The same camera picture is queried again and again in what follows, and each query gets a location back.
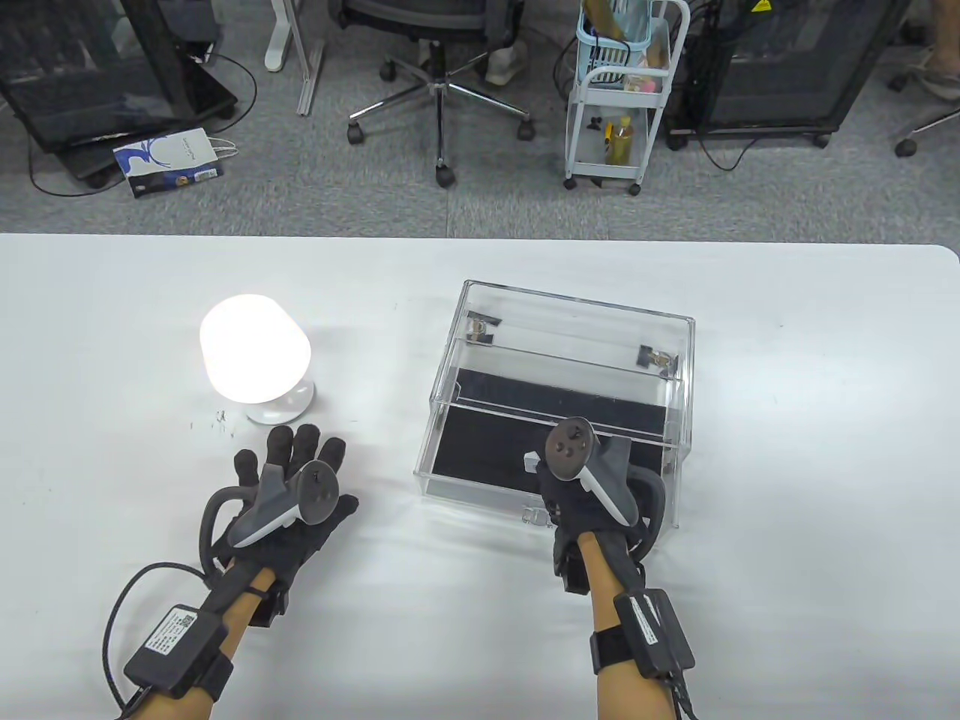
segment floor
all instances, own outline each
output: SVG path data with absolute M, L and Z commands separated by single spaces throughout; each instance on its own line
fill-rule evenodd
M 346 115 L 396 87 L 377 76 L 383 52 L 413 58 L 414 44 L 332 28 L 322 3 L 305 0 L 306 30 L 328 43 L 316 104 L 302 118 L 295 114 L 296 56 L 278 74 L 263 66 L 270 4 L 222 5 L 222 51 L 259 83 L 256 107 L 226 133 L 240 155 L 227 160 L 225 176 L 141 200 L 125 186 L 93 198 L 50 198 L 27 180 L 26 137 L 7 110 L 0 113 L 0 231 L 938 243 L 960 250 L 957 125 L 925 136 L 915 157 L 896 158 L 898 131 L 939 107 L 914 86 L 901 95 L 887 90 L 889 66 L 877 69 L 825 150 L 764 142 L 735 172 L 722 173 L 694 145 L 673 153 L 659 143 L 640 197 L 584 181 L 567 191 L 565 106 L 550 76 L 557 48 L 546 37 L 569 37 L 576 3 L 558 10 L 529 0 L 532 65 L 502 94 L 532 110 L 538 136 L 520 143 L 514 120 L 454 101 L 447 133 L 458 182 L 444 191 L 434 182 L 425 99 L 420 109 L 410 104 L 367 122 L 363 146 L 347 144 Z M 249 100 L 240 70 L 221 61 L 212 71 L 243 104 Z M 730 164 L 740 146 L 710 147 Z M 38 159 L 36 176 L 51 190 L 78 189 L 52 158 Z

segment person's foot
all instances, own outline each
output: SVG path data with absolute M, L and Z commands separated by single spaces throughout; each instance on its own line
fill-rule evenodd
M 944 67 L 937 60 L 932 48 L 926 49 L 920 62 L 913 66 L 917 79 L 927 92 L 941 100 L 960 100 L 960 67 Z
M 487 82 L 505 85 L 514 75 L 527 66 L 527 46 L 523 40 L 515 40 L 511 47 L 494 50 L 487 62 Z

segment rolling cart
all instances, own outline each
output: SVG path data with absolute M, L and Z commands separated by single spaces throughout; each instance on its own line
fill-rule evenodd
M 667 6 L 681 13 L 680 30 L 670 41 Z M 650 151 L 670 97 L 673 78 L 690 27 L 690 8 L 684 0 L 651 0 L 657 14 L 650 18 L 649 35 L 640 42 L 610 40 L 587 34 L 581 12 L 577 32 L 577 76 L 566 106 L 566 154 L 564 187 L 577 186 L 577 176 L 597 185 L 604 178 L 632 180 L 629 192 L 640 194 Z M 647 54 L 660 48 L 665 67 L 648 67 Z M 608 123 L 631 118 L 634 139 L 629 165 L 609 165 L 604 129 Z

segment sticker label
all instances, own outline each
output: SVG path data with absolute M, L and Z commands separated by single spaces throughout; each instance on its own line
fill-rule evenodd
M 170 651 L 177 647 L 180 638 L 197 619 L 197 614 L 184 608 L 173 608 L 167 613 L 153 634 L 147 638 L 144 647 L 161 655 L 170 655 Z
M 654 603 L 650 599 L 650 595 L 644 595 L 643 599 L 647 601 L 647 607 L 650 608 L 650 614 L 652 614 L 656 618 L 657 624 L 662 625 L 663 621 L 660 620 L 660 613 L 657 612 L 657 609 L 654 607 Z
M 630 604 L 634 606 L 634 615 L 636 615 L 636 622 L 640 625 L 640 631 L 643 632 L 643 639 L 647 641 L 648 645 L 656 645 L 658 642 L 657 634 L 654 633 L 654 629 L 647 622 L 647 616 L 643 614 L 643 610 L 640 609 L 635 597 L 630 598 Z

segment shoe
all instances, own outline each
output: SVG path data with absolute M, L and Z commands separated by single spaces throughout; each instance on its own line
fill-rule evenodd
M 926 68 L 917 79 L 927 92 L 941 100 L 949 103 L 960 100 L 960 75 L 948 75 Z
M 500 48 L 490 53 L 487 62 L 487 82 L 503 86 L 527 66 L 527 45 L 515 40 L 511 47 Z
M 931 46 L 921 52 L 918 62 L 907 65 L 907 68 L 931 95 L 949 103 L 960 100 L 960 76 L 931 69 L 932 58 L 933 47 Z

